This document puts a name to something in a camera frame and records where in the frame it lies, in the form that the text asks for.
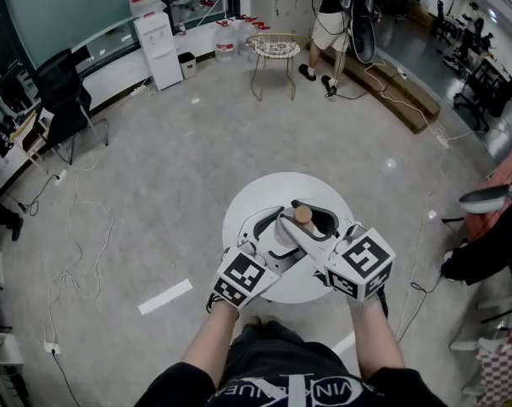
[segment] white tape strip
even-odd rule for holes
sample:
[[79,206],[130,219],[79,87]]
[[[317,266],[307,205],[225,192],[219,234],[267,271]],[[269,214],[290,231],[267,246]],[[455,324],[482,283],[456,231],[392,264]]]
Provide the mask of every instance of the white tape strip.
[[333,347],[333,353],[340,356],[342,353],[347,351],[350,347],[352,347],[356,343],[356,335],[354,332],[350,333],[347,337],[345,337],[340,343],[338,343],[335,347]]
[[153,310],[156,310],[160,306],[164,306],[169,303],[174,298],[179,297],[180,295],[187,293],[192,289],[192,284],[188,279],[185,279],[181,283],[177,283],[174,287],[171,287],[164,293],[157,295],[155,298],[151,298],[146,303],[143,303],[139,306],[139,311],[142,315],[148,314]]

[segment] wire chair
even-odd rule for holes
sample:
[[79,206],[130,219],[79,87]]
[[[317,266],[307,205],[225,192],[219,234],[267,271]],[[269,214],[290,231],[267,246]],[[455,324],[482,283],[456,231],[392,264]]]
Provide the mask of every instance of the wire chair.
[[254,81],[258,73],[258,66],[260,58],[264,58],[264,70],[267,59],[285,59],[287,61],[287,77],[292,83],[292,101],[296,97],[296,84],[290,76],[290,62],[298,55],[303,48],[309,43],[309,38],[301,35],[294,35],[290,33],[264,33],[254,35],[247,38],[247,48],[251,53],[258,55],[256,61],[256,68],[254,69],[253,78],[250,82],[250,87],[254,96],[261,102],[264,96],[264,87],[260,86],[259,94],[256,93],[254,88]]

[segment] white round table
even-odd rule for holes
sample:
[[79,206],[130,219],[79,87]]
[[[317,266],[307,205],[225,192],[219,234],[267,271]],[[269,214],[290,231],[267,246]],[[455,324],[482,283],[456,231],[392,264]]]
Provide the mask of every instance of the white round table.
[[[333,212],[339,219],[340,230],[353,223],[347,203],[325,182],[301,173],[275,173],[251,182],[234,197],[222,227],[224,248],[237,246],[239,232],[246,219],[271,207],[292,206],[292,200],[296,199]],[[306,303],[323,297],[332,289],[314,277],[314,272],[314,261],[307,255],[283,273],[282,278],[262,297],[284,304]]]

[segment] checkered cloth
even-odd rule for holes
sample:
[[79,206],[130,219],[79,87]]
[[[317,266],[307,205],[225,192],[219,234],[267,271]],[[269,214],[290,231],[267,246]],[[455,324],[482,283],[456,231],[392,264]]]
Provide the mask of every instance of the checkered cloth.
[[481,361],[485,388],[476,403],[494,406],[512,399],[512,327],[495,352],[479,348],[476,357]]

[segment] gray floor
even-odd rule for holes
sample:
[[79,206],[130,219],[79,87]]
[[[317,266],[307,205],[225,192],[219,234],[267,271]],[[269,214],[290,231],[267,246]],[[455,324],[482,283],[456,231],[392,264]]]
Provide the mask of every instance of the gray floor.
[[[416,75],[449,105],[454,104],[454,95],[461,91],[465,80],[442,63],[443,56],[450,54],[453,47],[431,37],[410,20],[400,20],[396,24],[393,19],[384,17],[375,27],[375,36],[377,46],[384,53]],[[468,109],[456,111],[471,129],[475,127],[476,120]],[[477,136],[499,163],[512,148],[512,101],[505,106],[501,117],[493,118],[486,113],[486,119],[492,129]]]
[[[280,65],[268,70],[269,88],[259,103],[249,90],[252,68],[240,59],[233,64],[211,60],[200,64],[198,76],[189,81],[164,92],[144,92],[101,113],[109,119],[110,144],[99,152],[94,170],[81,172],[79,182],[84,199],[103,204],[114,216],[109,246],[97,268],[101,292],[84,299],[65,287],[53,306],[61,361],[81,405],[133,405],[180,358],[206,315],[228,204],[252,180],[280,171],[316,176],[344,196],[356,220],[378,229],[398,255],[387,286],[395,328],[422,219],[429,209],[439,216],[460,214],[458,197],[493,169],[475,136],[454,141],[443,157],[442,145],[429,131],[413,135],[370,95],[352,102],[328,100],[319,82],[295,74],[298,94],[291,102]],[[317,71],[331,73],[331,67]],[[347,80],[341,89],[361,92]],[[200,101],[192,104],[194,98]],[[439,122],[450,137],[468,131],[446,104]],[[84,134],[81,142],[92,142],[92,134]],[[78,156],[60,187],[42,194],[38,214],[25,217],[17,243],[0,228],[6,281],[0,307],[19,340],[34,405],[73,405],[41,342],[47,289],[53,276],[79,256],[69,246],[66,215],[77,168],[93,163],[91,157],[84,164],[86,157]],[[395,159],[397,167],[387,168],[387,159]],[[46,163],[54,173],[64,168],[52,155]],[[45,180],[30,168],[11,191],[30,201]],[[84,294],[96,292],[93,264],[108,227],[102,209],[77,202],[70,230],[83,257],[72,272]],[[453,229],[427,221],[414,280],[432,287],[443,251],[458,241]],[[140,314],[140,304],[187,278],[193,290],[151,314]],[[508,273],[503,273],[485,282],[482,294],[509,287]],[[460,389],[476,365],[469,355],[452,354],[448,344],[477,294],[479,286],[442,282],[402,342],[408,365],[449,405],[463,401]],[[403,327],[420,299],[411,292]],[[352,331],[339,293],[307,304],[257,302],[251,307],[244,316],[276,315],[306,339],[331,347]]]

